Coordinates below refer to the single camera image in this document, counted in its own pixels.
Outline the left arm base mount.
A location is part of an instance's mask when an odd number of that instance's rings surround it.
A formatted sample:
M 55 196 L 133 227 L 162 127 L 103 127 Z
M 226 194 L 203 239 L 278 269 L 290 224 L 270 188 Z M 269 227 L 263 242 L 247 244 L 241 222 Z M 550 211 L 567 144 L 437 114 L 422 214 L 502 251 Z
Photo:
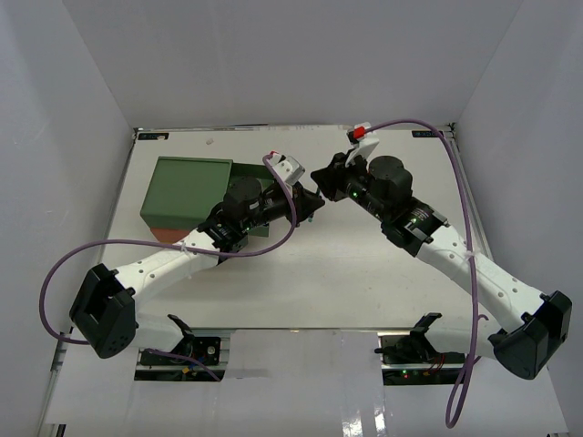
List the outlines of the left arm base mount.
M 141 351 L 134 373 L 135 381 L 219 382 L 227 369 L 230 338 L 197 334 L 189 345 L 172 354 L 188 356 L 190 361 Z

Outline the right black corner label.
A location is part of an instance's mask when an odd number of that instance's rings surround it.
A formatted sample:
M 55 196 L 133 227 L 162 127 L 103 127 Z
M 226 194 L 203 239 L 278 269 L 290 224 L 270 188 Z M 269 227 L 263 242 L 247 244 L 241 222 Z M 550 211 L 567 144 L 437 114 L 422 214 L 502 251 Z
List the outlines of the right black corner label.
M 436 134 L 435 132 L 430 131 L 430 130 L 412 130 L 411 133 L 412 133 L 412 136 L 415 138 L 439 137 L 439 136 L 442 136 L 444 134 L 442 131 L 439 131 L 439 133 Z

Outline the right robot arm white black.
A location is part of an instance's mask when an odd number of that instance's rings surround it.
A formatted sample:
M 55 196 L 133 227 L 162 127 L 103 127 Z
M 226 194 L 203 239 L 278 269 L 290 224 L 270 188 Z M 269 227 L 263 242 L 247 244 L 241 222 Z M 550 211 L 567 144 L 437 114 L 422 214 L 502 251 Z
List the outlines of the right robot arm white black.
M 397 248 L 437 269 L 478 302 L 498 325 L 480 353 L 524 380 L 533 380 L 565 342 L 572 301 L 556 290 L 546 294 L 506 272 L 481 253 L 432 207 L 415 198 L 413 177 L 395 157 L 350 160 L 344 153 L 311 173 L 330 201 L 345 198 L 378 219 Z

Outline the green drawer cabinet box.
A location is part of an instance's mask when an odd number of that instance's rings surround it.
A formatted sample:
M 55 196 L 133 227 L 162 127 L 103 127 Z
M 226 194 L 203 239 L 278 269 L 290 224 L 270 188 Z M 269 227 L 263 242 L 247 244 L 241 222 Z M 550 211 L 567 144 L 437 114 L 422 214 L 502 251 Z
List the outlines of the green drawer cabinet box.
M 158 242 L 186 237 L 223 199 L 232 161 L 160 157 L 149 181 L 140 216 Z

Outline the black corner label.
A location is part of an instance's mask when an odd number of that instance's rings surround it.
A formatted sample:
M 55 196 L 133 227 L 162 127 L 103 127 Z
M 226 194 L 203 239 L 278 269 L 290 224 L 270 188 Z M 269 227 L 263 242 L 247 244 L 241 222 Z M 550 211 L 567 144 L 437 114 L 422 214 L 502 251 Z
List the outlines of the black corner label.
M 412 136 L 415 138 L 439 137 L 439 136 L 442 136 L 444 134 L 442 131 L 439 131 L 439 133 L 436 134 L 435 132 L 430 131 L 430 130 L 412 130 L 411 133 L 412 133 Z
M 138 141 L 163 141 L 169 139 L 168 132 L 139 132 Z

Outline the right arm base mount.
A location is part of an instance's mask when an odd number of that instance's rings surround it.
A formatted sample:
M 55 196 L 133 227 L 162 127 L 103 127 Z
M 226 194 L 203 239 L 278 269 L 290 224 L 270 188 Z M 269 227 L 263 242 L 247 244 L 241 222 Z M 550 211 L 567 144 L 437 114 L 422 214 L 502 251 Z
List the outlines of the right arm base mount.
M 416 350 L 407 331 L 381 331 L 374 352 L 384 386 L 451 385 L 465 363 L 463 353 Z

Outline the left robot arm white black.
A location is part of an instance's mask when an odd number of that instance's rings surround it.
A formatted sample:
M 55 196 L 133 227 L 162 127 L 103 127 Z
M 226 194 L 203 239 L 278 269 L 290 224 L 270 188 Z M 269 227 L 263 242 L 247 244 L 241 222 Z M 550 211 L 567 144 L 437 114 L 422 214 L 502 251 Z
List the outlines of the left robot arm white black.
M 192 353 L 190 328 L 171 314 L 145 314 L 144 305 L 189 275 L 240 252 L 251 230 L 280 218 L 298 225 L 323 204 L 301 183 L 263 188 L 256 178 L 239 178 L 207 219 L 171 248 L 115 269 L 104 264 L 90 269 L 69 316 L 101 359 L 131 346 L 160 350 L 171 362 L 182 363 Z

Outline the green pen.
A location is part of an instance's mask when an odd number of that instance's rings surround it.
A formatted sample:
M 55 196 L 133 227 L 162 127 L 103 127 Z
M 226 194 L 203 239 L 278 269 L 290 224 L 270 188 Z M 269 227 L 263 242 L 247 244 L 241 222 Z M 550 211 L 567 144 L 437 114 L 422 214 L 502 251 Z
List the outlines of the green pen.
M 320 188 L 317 188 L 317 189 L 316 189 L 316 191 L 315 191 L 315 195 L 316 195 L 318 198 L 320 198 L 320 197 L 321 197 L 321 190 L 320 190 Z M 308 222 L 309 222 L 309 223 L 312 223 L 312 221 L 313 221 L 313 218 L 314 218 L 314 215 L 315 215 L 315 212 L 313 212 L 313 213 L 312 213 L 312 214 L 311 214 L 311 215 L 308 217 Z

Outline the left black corner label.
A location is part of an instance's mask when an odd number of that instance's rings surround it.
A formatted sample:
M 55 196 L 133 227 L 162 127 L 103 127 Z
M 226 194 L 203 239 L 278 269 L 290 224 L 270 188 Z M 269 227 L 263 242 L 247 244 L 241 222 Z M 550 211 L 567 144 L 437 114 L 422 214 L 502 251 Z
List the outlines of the left black corner label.
M 139 132 L 138 141 L 163 141 L 169 139 L 168 132 Z

